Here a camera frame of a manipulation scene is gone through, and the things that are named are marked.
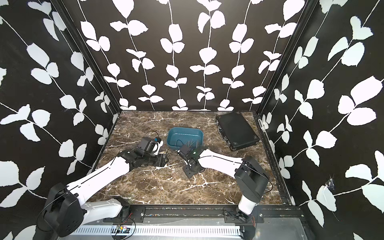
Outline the teal plastic storage box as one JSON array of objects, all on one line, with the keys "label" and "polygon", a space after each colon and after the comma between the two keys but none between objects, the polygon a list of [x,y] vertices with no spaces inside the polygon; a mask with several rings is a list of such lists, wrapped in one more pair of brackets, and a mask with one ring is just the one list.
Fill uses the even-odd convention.
[{"label": "teal plastic storage box", "polygon": [[168,132],[167,145],[170,149],[177,151],[191,139],[200,139],[202,141],[200,146],[202,146],[204,133],[199,129],[174,127]]}]

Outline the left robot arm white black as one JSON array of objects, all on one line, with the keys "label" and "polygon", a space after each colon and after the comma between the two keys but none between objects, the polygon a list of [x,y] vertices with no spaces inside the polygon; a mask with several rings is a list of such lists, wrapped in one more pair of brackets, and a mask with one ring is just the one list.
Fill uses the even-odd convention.
[{"label": "left robot arm white black", "polygon": [[80,226],[102,219],[121,219],[131,215],[130,204],[120,196],[103,202],[89,202],[99,190],[128,172],[147,166],[164,167],[169,159],[165,153],[140,156],[133,150],[120,152],[108,164],[70,184],[56,184],[50,189],[44,208],[38,214],[40,231],[54,231],[66,237]]}]

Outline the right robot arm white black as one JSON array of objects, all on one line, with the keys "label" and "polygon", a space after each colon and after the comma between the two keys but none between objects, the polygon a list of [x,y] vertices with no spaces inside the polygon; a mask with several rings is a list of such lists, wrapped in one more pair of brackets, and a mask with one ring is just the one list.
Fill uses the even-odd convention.
[{"label": "right robot arm white black", "polygon": [[178,150],[178,155],[186,161],[183,170],[188,178],[205,169],[212,169],[234,178],[242,193],[238,215],[250,216],[271,182],[266,171],[251,156],[229,157],[206,147],[193,150],[186,145]]}]

